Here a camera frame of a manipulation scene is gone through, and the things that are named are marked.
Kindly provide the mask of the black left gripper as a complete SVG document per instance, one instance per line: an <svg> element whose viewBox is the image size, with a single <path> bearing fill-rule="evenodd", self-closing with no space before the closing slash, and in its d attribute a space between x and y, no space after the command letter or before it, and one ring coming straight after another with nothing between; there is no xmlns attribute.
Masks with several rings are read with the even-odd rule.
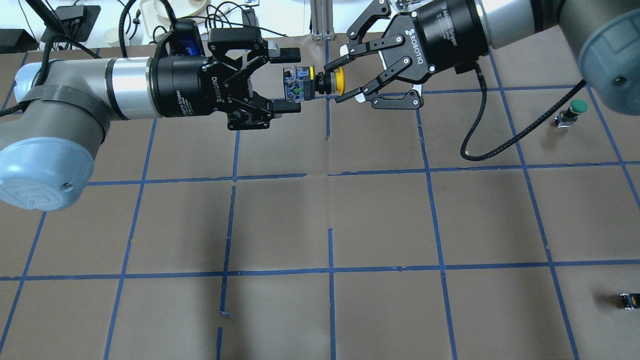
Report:
<svg viewBox="0 0 640 360"><path fill-rule="evenodd" d="M299 47L281 47L253 29L217 28L211 30L206 45L210 56L168 55L163 48L166 36L150 63L150 95L160 116L222 112L227 128L238 132L268 129L274 117L302 111L299 102L270 100L250 85L254 71L267 63L300 63Z"/></svg>

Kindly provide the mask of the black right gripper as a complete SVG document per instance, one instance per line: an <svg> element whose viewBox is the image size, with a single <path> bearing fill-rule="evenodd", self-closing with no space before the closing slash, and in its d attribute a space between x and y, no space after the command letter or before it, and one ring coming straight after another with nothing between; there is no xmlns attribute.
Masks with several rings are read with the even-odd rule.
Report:
<svg viewBox="0 0 640 360"><path fill-rule="evenodd" d="M474 71L480 88L486 80L478 60L489 53L475 0L433 0L392 14L388 0L373 0L346 32L346 54L324 65L336 72L362 56L378 54L383 71L370 82L334 99L369 102L374 109L422 107L422 85L448 69Z"/></svg>

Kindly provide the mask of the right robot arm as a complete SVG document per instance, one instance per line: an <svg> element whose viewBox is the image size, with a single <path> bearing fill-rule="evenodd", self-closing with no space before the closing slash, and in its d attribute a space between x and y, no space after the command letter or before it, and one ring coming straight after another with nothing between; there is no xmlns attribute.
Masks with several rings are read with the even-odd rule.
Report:
<svg viewBox="0 0 640 360"><path fill-rule="evenodd" d="M559 27L586 84L609 109L637 116L639 22L637 0L373 0L324 70L377 54L384 70L336 102L356 98L374 109L416 110L433 75L471 71L491 49Z"/></svg>

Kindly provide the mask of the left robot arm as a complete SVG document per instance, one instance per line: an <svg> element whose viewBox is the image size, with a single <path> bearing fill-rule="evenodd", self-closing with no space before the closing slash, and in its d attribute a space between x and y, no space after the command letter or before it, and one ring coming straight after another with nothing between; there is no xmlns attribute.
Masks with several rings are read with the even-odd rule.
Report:
<svg viewBox="0 0 640 360"><path fill-rule="evenodd" d="M255 27L215 28L204 45L190 19L172 25L152 56L50 60L44 53L14 78L22 116L1 125L1 200L45 212L71 207L114 121L222 112L231 131L268 129L301 106L259 95L251 75L265 64L300 61L299 48L279 47Z"/></svg>

